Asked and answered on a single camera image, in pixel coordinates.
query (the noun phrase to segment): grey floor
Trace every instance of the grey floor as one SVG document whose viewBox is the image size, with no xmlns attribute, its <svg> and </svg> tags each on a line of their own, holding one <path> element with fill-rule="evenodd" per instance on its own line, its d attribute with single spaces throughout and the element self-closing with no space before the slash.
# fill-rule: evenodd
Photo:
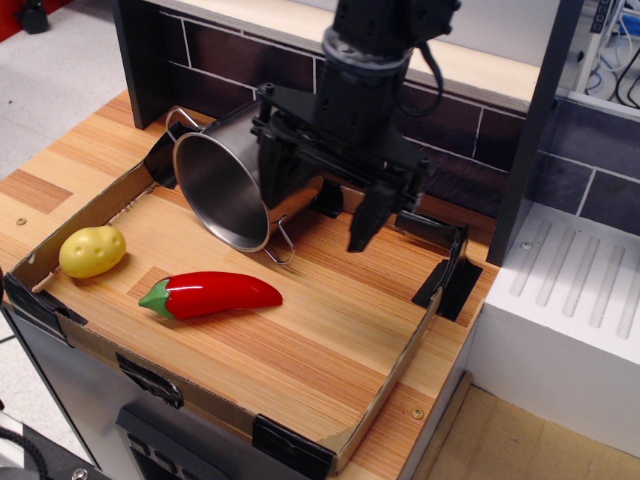
<svg viewBox="0 0 640 480">
<path fill-rule="evenodd" d="M 110 0 L 74 0 L 49 23 L 46 33 L 0 42 L 0 179 L 126 88 Z M 86 458 L 1 316 L 0 400 L 5 413 Z"/>
</svg>

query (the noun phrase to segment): stainless steel pot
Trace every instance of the stainless steel pot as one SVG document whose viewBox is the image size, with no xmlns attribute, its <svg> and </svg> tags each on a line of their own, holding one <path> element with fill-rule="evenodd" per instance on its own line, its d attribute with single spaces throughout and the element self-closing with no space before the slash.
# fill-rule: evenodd
<svg viewBox="0 0 640 480">
<path fill-rule="evenodd" d="M 242 252 L 265 249 L 276 263 L 286 264 L 293 258 L 295 247 L 283 223 L 318 196 L 323 179 L 311 179 L 274 209 L 264 204 L 260 194 L 259 147 L 250 133 L 251 119 L 258 108 L 257 103 L 250 104 L 199 127 L 200 132 L 178 138 L 173 150 L 174 169 L 191 208 L 213 235 Z M 266 248 L 276 230 L 282 232 L 291 247 L 291 256 L 285 261 Z"/>
</svg>

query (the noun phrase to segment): tile backsplash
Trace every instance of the tile backsplash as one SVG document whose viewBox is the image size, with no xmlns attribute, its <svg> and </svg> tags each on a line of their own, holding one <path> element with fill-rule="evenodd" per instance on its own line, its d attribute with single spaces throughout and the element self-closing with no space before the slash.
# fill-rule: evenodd
<svg viewBox="0 0 640 480">
<path fill-rule="evenodd" d="M 557 115 L 534 200 L 640 235 L 640 122 L 569 100 Z"/>
<path fill-rule="evenodd" d="M 221 117 L 255 99 L 265 82 L 317 89 L 324 63 L 318 52 L 169 9 L 162 11 L 162 24 L 176 104 Z M 434 91 L 407 83 L 402 95 L 418 108 L 433 101 Z M 433 115 L 398 113 L 395 120 L 436 166 L 426 193 L 497 217 L 524 114 L 445 93 Z"/>
</svg>

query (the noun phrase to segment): toy chili pepper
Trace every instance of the toy chili pepper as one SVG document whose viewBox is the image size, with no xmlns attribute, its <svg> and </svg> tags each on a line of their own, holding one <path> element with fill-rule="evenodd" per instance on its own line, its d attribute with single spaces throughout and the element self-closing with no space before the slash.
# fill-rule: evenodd
<svg viewBox="0 0 640 480">
<path fill-rule="evenodd" d="M 190 318 L 234 308 L 282 305 L 282 295 L 249 275 L 194 272 L 160 280 L 138 305 L 167 318 Z"/>
</svg>

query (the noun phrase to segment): wooden surface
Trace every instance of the wooden surface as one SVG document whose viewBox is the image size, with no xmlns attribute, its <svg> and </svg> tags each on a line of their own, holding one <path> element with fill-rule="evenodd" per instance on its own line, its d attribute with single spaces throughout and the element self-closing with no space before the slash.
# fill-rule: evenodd
<svg viewBox="0 0 640 480">
<path fill-rule="evenodd" d="M 136 165 L 163 133 L 133 128 L 125 94 L 0 182 L 0 265 L 10 270 L 42 240 Z M 465 212 L 434 201 L 444 216 Z M 26 223 L 16 222 L 24 218 Z M 472 218 L 475 263 L 491 222 Z M 119 215 L 128 254 L 112 271 L 44 288 L 87 329 L 151 362 L 330 448 L 344 444 L 386 378 L 424 309 L 411 303 L 441 256 L 391 229 L 347 254 L 350 217 L 304 212 L 288 224 L 297 256 L 287 267 L 239 253 L 212 237 L 179 190 L 156 187 Z M 160 319 L 138 299 L 168 274 L 223 270 L 278 288 L 281 307 L 189 321 Z M 462 348 L 495 277 L 485 271 L 457 322 L 436 317 L 341 478 L 396 478 Z M 416 419 L 415 409 L 426 414 Z"/>
<path fill-rule="evenodd" d="M 467 381 L 427 448 L 421 480 L 640 480 L 640 459 L 536 417 L 471 386 L 471 378 Z"/>
</svg>

